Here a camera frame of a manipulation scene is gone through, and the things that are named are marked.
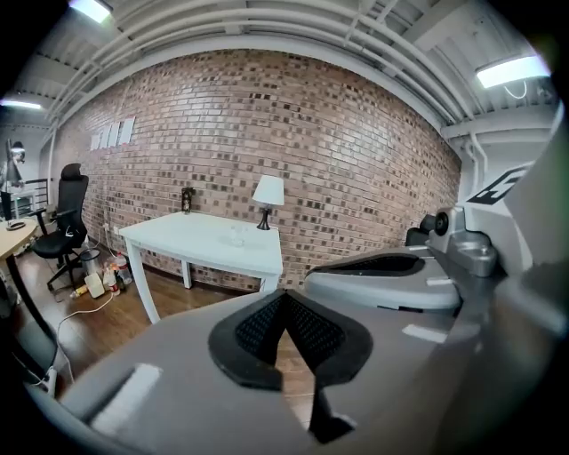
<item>white lampshade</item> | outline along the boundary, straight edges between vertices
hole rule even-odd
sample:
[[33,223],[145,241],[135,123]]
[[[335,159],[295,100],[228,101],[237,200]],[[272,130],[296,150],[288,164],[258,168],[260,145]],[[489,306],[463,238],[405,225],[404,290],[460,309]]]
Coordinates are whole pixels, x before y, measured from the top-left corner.
[[285,183],[279,177],[261,175],[253,201],[270,205],[283,205],[285,203]]

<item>round table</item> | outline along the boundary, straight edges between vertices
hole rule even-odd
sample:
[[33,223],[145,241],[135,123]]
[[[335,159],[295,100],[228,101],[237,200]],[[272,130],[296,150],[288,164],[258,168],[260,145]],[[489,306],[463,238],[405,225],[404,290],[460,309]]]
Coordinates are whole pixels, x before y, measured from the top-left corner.
[[16,337],[12,337],[11,349],[21,363],[35,376],[42,379],[53,365],[57,353],[57,341],[53,328],[44,320],[30,297],[13,256],[32,237],[36,231],[37,222],[30,218],[18,221],[23,221],[25,226],[14,231],[7,230],[8,221],[0,223],[0,260],[6,261],[14,285],[34,321],[26,324]]

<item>white table leg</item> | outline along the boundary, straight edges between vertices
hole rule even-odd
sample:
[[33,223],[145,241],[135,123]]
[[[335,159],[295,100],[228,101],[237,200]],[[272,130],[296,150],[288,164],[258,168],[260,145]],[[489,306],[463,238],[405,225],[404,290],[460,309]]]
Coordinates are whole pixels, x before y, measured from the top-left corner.
[[157,323],[160,321],[160,316],[156,311],[154,301],[150,295],[150,289],[148,288],[146,276],[144,275],[144,268],[142,268],[142,258],[140,257],[140,248],[136,245],[133,245],[127,238],[124,239],[124,242],[126,243],[128,259],[131,261],[132,276],[134,277],[136,288],[139,290],[142,305],[144,305],[144,309],[146,309],[146,314],[148,315],[150,322]]
[[192,277],[189,273],[189,264],[185,260],[181,262],[181,273],[184,275],[184,287],[190,289],[192,287]]
[[259,291],[276,291],[278,286],[278,275],[269,276],[260,280]]

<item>brick wall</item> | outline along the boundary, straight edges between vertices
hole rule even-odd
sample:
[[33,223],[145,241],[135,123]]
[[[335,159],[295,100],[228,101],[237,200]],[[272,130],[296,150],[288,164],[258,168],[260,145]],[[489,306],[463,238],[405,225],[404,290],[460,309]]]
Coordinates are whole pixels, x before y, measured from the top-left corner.
[[[89,151],[94,132],[131,115],[128,146]],[[379,86],[321,61],[257,51],[170,60],[109,88],[58,133],[54,175],[74,161],[91,178],[84,221],[94,237],[104,221],[122,227],[178,211],[187,185],[197,189],[195,210],[258,222],[254,184],[261,174],[282,177],[285,204],[269,223],[280,230],[287,287],[326,261],[400,245],[425,213],[455,202],[461,170],[435,130]],[[124,248],[118,236],[109,241]],[[177,261],[143,259],[180,273]]]

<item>chair headrest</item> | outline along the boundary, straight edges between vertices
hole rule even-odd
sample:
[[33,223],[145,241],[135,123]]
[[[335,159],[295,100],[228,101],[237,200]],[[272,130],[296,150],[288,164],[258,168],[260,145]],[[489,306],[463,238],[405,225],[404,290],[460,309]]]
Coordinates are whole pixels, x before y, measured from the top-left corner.
[[80,180],[81,179],[80,163],[71,163],[61,170],[62,180]]
[[433,215],[425,215],[419,225],[419,229],[423,232],[432,231],[435,228],[435,217]]

